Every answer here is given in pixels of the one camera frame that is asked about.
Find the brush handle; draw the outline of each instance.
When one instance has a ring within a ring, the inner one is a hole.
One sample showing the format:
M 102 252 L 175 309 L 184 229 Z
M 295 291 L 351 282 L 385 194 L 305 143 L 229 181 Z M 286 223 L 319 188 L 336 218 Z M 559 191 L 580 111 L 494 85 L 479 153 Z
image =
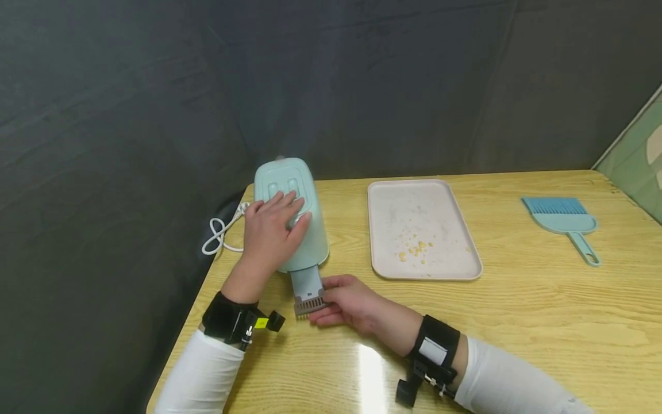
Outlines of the brush handle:
M 581 233 L 570 232 L 568 233 L 568 237 L 570 237 L 570 240 L 572 240 L 573 244 L 579 251 L 579 254 L 581 254 L 587 264 L 593 267 L 597 267 L 602 264 L 598 254 L 593 251 L 591 245 L 586 241 Z

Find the finger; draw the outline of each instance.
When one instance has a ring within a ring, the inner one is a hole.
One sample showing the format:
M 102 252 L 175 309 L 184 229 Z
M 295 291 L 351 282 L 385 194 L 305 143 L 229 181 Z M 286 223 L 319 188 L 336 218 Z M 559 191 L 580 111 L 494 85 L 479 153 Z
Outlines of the finger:
M 285 195 L 285 197 L 283 197 L 282 199 L 280 199 L 280 201 L 278 201 L 277 206 L 278 207 L 284 207 L 286 205 L 290 205 L 290 204 L 292 204 L 292 201 L 294 201 L 295 198 L 297 198 L 297 192 L 296 191 L 290 191 L 289 193 L 287 193 Z
M 283 212 L 286 214 L 287 219 L 289 220 L 294 217 L 299 212 L 299 210 L 301 210 L 301 207 L 303 207 L 305 202 L 306 200 L 304 200 L 302 197 L 294 200 L 292 204 L 285 206 Z
M 283 192 L 278 190 L 278 192 L 269 201 L 267 201 L 261 209 L 266 211 L 272 208 L 274 205 L 278 204 L 278 202 L 281 201 L 283 197 Z
M 342 307 L 343 298 L 347 293 L 346 287 L 334 287 L 324 292 L 322 300 L 325 303 L 336 303 L 338 306 Z
M 308 320 L 310 322 L 315 322 L 317 319 L 319 319 L 321 317 L 325 317 L 325 316 L 332 315 L 334 313 L 340 313 L 340 312 L 342 312 L 342 309 L 340 308 L 340 306 L 338 306 L 337 303 L 332 303 L 331 305 L 329 305 L 329 306 L 327 306 L 323 309 L 320 309 L 319 311 L 315 311 L 315 312 L 312 312 L 312 313 L 308 314 Z
M 352 281 L 353 276 L 344 274 L 344 275 L 335 275 L 327 276 L 322 278 L 322 285 L 325 289 L 332 289 L 334 287 L 347 286 L 350 281 Z
M 262 207 L 263 205 L 264 205 L 264 201 L 262 200 L 251 203 L 251 205 L 249 205 L 248 208 L 246 209 L 246 214 L 245 214 L 246 218 L 250 219 L 251 217 L 253 217 L 255 213 L 258 212 L 260 207 Z
M 345 323 L 345 318 L 342 316 L 342 313 L 334 313 L 332 315 L 327 315 L 315 321 L 315 325 L 319 327 L 332 327 L 334 325 L 344 325 L 344 323 Z
M 311 216 L 312 214 L 309 211 L 299 218 L 297 224 L 294 225 L 292 230 L 290 230 L 290 233 L 287 235 L 287 240 L 290 243 L 293 243 L 297 247 L 301 244 L 303 238 L 306 236 L 308 228 L 310 227 Z

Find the yellow label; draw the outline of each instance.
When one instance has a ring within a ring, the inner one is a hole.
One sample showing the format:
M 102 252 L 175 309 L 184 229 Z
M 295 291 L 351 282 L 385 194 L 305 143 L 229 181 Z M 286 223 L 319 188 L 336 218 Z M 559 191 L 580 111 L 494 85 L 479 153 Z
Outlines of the yellow label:
M 258 318 L 258 320 L 255 322 L 255 327 L 254 329 L 264 329 L 267 327 L 267 322 L 269 322 L 269 318 Z

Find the vacuum brush attachment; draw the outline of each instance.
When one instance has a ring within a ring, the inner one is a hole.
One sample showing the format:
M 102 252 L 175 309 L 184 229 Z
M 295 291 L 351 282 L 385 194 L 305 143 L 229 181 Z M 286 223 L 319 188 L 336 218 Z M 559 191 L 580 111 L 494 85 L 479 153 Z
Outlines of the vacuum brush attachment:
M 323 309 L 327 304 L 322 299 L 324 286 L 319 266 L 290 272 L 294 289 L 294 314 L 303 318 L 311 312 Z

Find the light blue brush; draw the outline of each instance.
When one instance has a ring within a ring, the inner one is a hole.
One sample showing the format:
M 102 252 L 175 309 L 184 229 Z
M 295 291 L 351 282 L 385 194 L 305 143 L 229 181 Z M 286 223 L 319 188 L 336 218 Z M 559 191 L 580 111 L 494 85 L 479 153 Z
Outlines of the light blue brush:
M 540 227 L 553 233 L 567 234 L 586 263 L 591 266 L 602 264 L 583 236 L 595 231 L 598 228 L 598 221 L 588 214 L 578 199 L 522 197 L 522 201 Z

